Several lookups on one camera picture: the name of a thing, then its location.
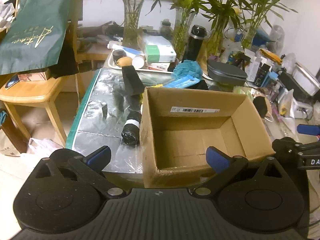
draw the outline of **open cardboard box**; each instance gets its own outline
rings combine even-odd
[[[209,146],[249,161],[274,153],[246,95],[191,89],[145,89],[140,145],[145,187],[199,183],[213,173],[205,158]]]

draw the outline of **green bag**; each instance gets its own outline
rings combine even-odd
[[[17,17],[0,44],[0,75],[58,63],[74,0],[19,2]]]

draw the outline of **wooden chair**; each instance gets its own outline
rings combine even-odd
[[[72,44],[76,57],[76,30],[78,24],[79,8],[76,7],[73,11],[74,15],[71,19],[71,24],[69,25],[69,28],[66,32],[65,39]],[[22,123],[21,118],[19,117],[14,105],[45,108],[52,122],[52,125],[54,126],[59,139],[61,140],[61,143],[63,144],[63,146],[65,146],[67,136],[63,129],[54,101],[57,98],[57,95],[60,93],[67,79],[68,76],[60,77],[57,79],[50,78],[47,81],[18,82],[8,90],[4,88],[5,85],[0,88],[0,100],[4,102],[12,120],[16,123],[17,127],[27,139],[29,139],[31,135]],[[81,81],[80,74],[76,74],[76,88],[80,102],[80,99],[84,95],[84,87]]]

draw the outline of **roll of trash bags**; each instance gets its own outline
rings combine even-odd
[[[141,114],[137,111],[131,111],[121,132],[125,144],[135,145],[139,143],[140,123]]]

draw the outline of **beige floor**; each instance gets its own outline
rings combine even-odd
[[[57,110],[67,135],[76,115],[77,104],[75,92],[62,92],[56,99]],[[44,108],[17,106],[17,111],[32,137],[49,138],[60,144]],[[0,154],[0,240],[10,239],[20,230],[12,204],[29,175],[26,169],[27,166],[20,157]]]

